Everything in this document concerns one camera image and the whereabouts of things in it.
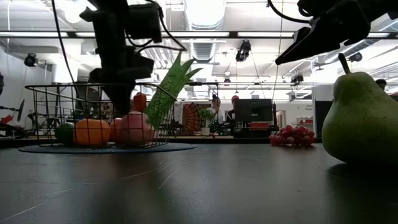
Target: wire basket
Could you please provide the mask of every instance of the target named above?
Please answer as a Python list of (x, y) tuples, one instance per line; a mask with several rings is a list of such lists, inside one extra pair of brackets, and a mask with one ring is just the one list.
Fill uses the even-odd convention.
[[(177, 99), (157, 85), (137, 83), (135, 90), (139, 93), (145, 88), (153, 90), (158, 100), (148, 102), (142, 95), (137, 98), (139, 100), (128, 100), (126, 106), (131, 110), (123, 115), (103, 90), (125, 86), (97, 83), (26, 86), (33, 91), (34, 113), (30, 118), (36, 138), (55, 140), (51, 142), (62, 143), (61, 146), (84, 148), (150, 148), (167, 144), (173, 133)], [(159, 99), (166, 99), (168, 104)], [(148, 103), (148, 107), (158, 111), (155, 116), (146, 115), (144, 108)]]

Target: green pear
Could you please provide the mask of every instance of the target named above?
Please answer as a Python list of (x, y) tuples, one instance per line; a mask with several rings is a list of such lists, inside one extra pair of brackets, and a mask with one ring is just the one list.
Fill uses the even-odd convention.
[(340, 76), (322, 128), (322, 143), (349, 164), (398, 166), (398, 103), (367, 73)]

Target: table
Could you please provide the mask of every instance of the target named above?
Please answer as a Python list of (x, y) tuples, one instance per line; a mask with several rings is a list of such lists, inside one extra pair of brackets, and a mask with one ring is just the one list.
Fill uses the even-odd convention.
[(397, 223), (393, 171), (312, 149), (199, 145), (157, 154), (0, 150), (0, 223)]

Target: pear stem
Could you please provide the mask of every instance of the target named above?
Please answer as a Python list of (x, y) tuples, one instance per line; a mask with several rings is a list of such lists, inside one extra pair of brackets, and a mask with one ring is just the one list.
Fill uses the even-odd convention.
[(338, 60), (340, 61), (341, 65), (343, 66), (343, 69), (344, 69), (344, 72), (346, 73), (346, 75), (350, 74), (351, 71), (349, 70), (347, 59), (343, 53), (338, 54)]

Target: round mat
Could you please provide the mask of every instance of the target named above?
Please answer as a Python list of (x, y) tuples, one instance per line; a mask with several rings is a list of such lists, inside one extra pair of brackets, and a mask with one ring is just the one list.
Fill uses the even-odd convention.
[(107, 154), (107, 153), (149, 153), (149, 152), (171, 152), (181, 151), (196, 148), (196, 145), (184, 143), (168, 143), (162, 146), (156, 146), (148, 149), (143, 148), (77, 148), (65, 147), (61, 144), (40, 145), (40, 146), (26, 146), (18, 150), (21, 152), (35, 152), (35, 153), (56, 153), (56, 154)]

